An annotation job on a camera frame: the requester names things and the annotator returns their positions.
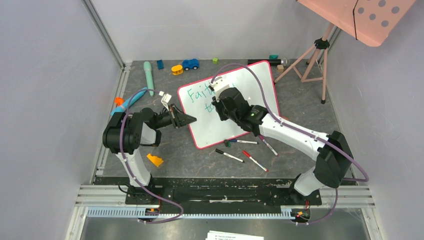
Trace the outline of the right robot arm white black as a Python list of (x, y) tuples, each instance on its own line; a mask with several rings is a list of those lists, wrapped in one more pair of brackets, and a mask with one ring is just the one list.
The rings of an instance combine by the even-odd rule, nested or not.
[(245, 132), (287, 144), (315, 161), (315, 166), (300, 174), (291, 184), (289, 199), (302, 204), (323, 187), (337, 189), (351, 165), (352, 153), (344, 135), (315, 132), (275, 115), (266, 107), (251, 105), (235, 87), (212, 98), (221, 121), (231, 120)]

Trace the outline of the pink tripod stand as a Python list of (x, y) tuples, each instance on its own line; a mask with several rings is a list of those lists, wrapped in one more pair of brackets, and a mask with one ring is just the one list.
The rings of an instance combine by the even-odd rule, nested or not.
[[(325, 33), (321, 38), (318, 38), (314, 41), (313, 45), (303, 54), (301, 55), (294, 63), (292, 63), (289, 67), (287, 67), (275, 80), (274, 83), (276, 84), (278, 81), (280, 81), (286, 74), (289, 73), (290, 70), (293, 70), (297, 76), (300, 79), (301, 83), (307, 83), (307, 82), (316, 82), (316, 81), (322, 81), (322, 94), (321, 94), (321, 104), (326, 103), (326, 92), (327, 92), (327, 63), (328, 63), (328, 53), (330, 48), (330, 42), (329, 42), (329, 36), (332, 33), (333, 28), (335, 25), (333, 23), (329, 23)], [(300, 73), (297, 69), (297, 64), (300, 63), (305, 57), (311, 54), (310, 58), (306, 61), (306, 69), (304, 73)], [(312, 70), (312, 67), (314, 64), (318, 65), (318, 57), (322, 54), (323, 56), (323, 67), (321, 70), (321, 77), (315, 77), (315, 78), (308, 78), (309, 73)]]

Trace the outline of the pink framed whiteboard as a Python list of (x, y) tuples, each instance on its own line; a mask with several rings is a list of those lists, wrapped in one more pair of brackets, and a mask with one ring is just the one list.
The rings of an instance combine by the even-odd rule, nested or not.
[[(270, 64), (260, 61), (250, 64), (248, 67), (258, 77), (268, 106), (273, 113), (278, 114), (280, 108)], [(239, 67), (221, 73), (219, 76), (226, 77), (229, 86), (237, 88), (249, 104), (265, 106), (260, 87), (247, 69)], [(194, 145), (200, 150), (247, 134), (233, 121), (219, 119), (218, 113), (212, 105), (212, 97), (215, 93), (208, 88), (211, 79), (208, 77), (192, 82), (177, 90), (184, 113), (196, 118), (196, 122), (189, 124), (189, 129)]]

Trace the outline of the orange toy piece left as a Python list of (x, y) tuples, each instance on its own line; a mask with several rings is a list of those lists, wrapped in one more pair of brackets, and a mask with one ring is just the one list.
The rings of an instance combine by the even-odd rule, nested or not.
[(125, 102), (125, 100), (123, 99), (123, 98), (121, 98), (121, 97), (116, 97), (115, 99), (114, 99), (114, 103), (115, 103), (115, 105), (118, 107), (118, 106), (120, 106), (120, 105), (122, 105), (123, 103)]

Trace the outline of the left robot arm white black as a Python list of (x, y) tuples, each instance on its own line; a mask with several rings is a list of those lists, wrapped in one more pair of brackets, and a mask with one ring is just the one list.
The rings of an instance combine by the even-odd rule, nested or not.
[(145, 166), (140, 147), (159, 146), (161, 128), (172, 126), (179, 129), (196, 121), (196, 117), (184, 113), (173, 103), (161, 112), (146, 107), (130, 114), (114, 113), (103, 132), (102, 144), (118, 157), (128, 179), (107, 177), (100, 183), (117, 186), (121, 192), (130, 197), (139, 197), (145, 204), (153, 203), (158, 191)]

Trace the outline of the wooden cube block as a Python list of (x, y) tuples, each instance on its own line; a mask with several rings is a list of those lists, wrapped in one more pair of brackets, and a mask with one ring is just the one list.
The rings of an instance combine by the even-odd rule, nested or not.
[(283, 73), (285, 71), (285, 67), (282, 64), (276, 66), (276, 70), (278, 73)]

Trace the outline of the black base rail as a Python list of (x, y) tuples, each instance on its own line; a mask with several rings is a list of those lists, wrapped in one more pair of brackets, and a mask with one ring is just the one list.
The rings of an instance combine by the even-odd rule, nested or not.
[(129, 185), (127, 204), (161, 203), (181, 205), (185, 211), (207, 205), (256, 204), (322, 205), (318, 189), (302, 196), (293, 178), (187, 178), (153, 177), (145, 187)]

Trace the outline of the black whiteboard marker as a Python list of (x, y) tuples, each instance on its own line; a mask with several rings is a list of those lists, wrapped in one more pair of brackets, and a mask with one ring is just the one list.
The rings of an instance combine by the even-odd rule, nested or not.
[(231, 158), (231, 159), (234, 159), (234, 160), (237, 160), (237, 161), (239, 161), (239, 162), (241, 162), (241, 163), (244, 163), (245, 161), (244, 160), (242, 160), (242, 159), (240, 159), (240, 158), (238, 158), (238, 157), (236, 157), (236, 156), (233, 156), (233, 155), (231, 155), (231, 154), (229, 154), (229, 153), (227, 153), (227, 152), (224, 152), (223, 150), (220, 150), (220, 149), (215, 149), (215, 152), (216, 153), (218, 153), (218, 154), (221, 154), (221, 155), (224, 155), (224, 156), (226, 156), (226, 157), (228, 157), (228, 158)]

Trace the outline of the blue toy car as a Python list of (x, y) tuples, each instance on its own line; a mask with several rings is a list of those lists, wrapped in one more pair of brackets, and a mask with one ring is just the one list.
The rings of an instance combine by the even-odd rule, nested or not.
[(196, 58), (185, 59), (182, 61), (182, 67), (185, 71), (197, 70), (200, 67), (199, 60)]

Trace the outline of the yellow plastic wedge block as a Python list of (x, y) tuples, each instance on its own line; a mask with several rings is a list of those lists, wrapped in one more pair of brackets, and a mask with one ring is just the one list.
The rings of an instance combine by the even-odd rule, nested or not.
[(159, 168), (164, 162), (164, 160), (162, 158), (155, 156), (155, 155), (152, 155), (151, 153), (149, 153), (146, 157), (157, 168)]

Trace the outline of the mint green toy tube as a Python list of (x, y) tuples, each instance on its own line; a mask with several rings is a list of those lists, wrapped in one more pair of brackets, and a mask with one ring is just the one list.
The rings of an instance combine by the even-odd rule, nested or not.
[(154, 89), (153, 75), (152, 75), (152, 65), (149, 61), (143, 63), (143, 70), (145, 73), (146, 84), (148, 89)]

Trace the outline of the red whiteboard marker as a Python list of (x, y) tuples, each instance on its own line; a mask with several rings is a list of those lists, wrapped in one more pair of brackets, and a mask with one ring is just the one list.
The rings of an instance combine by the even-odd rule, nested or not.
[(258, 165), (262, 170), (264, 170), (266, 173), (269, 172), (269, 170), (264, 167), (262, 164), (260, 164), (257, 160), (255, 160), (247, 151), (243, 150), (242, 153), (248, 157), (250, 160), (252, 160), (256, 165)]

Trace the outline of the white paper sheet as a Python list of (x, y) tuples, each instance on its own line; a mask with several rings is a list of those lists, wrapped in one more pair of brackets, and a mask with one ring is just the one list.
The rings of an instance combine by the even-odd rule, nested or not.
[(206, 240), (264, 240), (263, 236), (210, 230)]

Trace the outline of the green marker cap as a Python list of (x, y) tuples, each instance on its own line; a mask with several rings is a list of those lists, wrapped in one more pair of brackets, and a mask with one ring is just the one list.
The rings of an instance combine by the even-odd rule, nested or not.
[(229, 140), (225, 139), (225, 140), (223, 141), (223, 143), (224, 143), (224, 145), (225, 145), (227, 148), (230, 148), (230, 147), (231, 147), (231, 143), (230, 143), (230, 141), (229, 141)]

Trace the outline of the purple whiteboard marker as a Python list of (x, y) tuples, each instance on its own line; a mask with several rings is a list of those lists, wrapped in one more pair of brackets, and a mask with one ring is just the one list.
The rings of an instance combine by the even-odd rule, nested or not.
[(259, 135), (258, 136), (261, 140), (262, 140), (262, 142), (271, 150), (271, 152), (275, 155), (275, 156), (278, 156), (279, 154), (278, 154), (278, 152), (268, 143), (268, 141), (265, 139), (265, 137), (264, 136), (262, 136), (262, 135)]

